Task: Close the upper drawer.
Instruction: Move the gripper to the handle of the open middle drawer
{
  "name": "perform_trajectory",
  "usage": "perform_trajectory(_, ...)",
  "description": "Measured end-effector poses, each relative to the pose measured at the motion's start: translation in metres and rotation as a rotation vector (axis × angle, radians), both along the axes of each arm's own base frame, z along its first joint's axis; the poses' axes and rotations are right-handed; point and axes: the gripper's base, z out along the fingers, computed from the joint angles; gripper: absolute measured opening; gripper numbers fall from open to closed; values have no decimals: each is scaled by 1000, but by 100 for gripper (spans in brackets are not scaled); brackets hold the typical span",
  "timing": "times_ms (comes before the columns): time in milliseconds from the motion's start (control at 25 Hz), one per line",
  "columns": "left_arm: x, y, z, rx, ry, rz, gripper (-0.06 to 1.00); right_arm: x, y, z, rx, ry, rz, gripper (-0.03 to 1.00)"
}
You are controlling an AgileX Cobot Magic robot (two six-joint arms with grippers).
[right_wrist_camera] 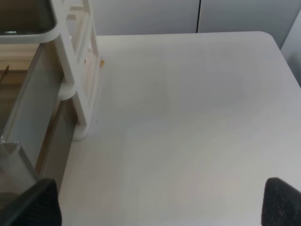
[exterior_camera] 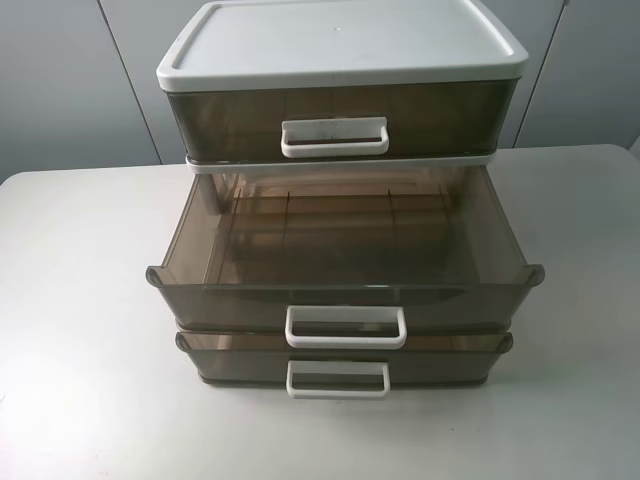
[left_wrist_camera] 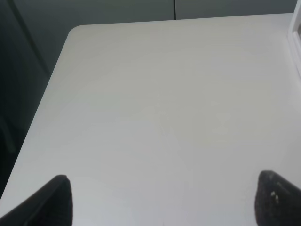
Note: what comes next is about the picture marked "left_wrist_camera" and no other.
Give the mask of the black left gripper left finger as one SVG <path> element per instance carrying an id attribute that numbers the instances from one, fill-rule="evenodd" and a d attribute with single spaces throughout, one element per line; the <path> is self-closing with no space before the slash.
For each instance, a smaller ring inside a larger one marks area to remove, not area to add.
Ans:
<path id="1" fill-rule="evenodd" d="M 71 182 L 57 175 L 37 192 L 0 218 L 2 226 L 71 226 Z"/>

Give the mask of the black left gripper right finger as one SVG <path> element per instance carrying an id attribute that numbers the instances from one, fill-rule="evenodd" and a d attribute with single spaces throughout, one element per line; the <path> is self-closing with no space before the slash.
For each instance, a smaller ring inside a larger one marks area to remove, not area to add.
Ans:
<path id="1" fill-rule="evenodd" d="M 263 170 L 258 177 L 254 211 L 259 226 L 299 226 L 301 190 L 279 174 Z"/>

